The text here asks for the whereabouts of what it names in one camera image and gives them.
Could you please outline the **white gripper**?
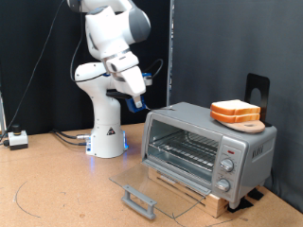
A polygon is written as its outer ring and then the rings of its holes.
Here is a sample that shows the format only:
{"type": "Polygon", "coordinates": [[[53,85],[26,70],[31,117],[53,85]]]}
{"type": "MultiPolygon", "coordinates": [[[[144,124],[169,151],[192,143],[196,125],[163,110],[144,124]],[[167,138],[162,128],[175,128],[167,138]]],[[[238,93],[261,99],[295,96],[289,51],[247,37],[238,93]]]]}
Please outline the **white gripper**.
{"type": "Polygon", "coordinates": [[[139,60],[132,51],[117,55],[106,61],[107,69],[114,77],[114,84],[120,93],[133,96],[136,108],[142,107],[141,94],[146,91],[139,60]]]}

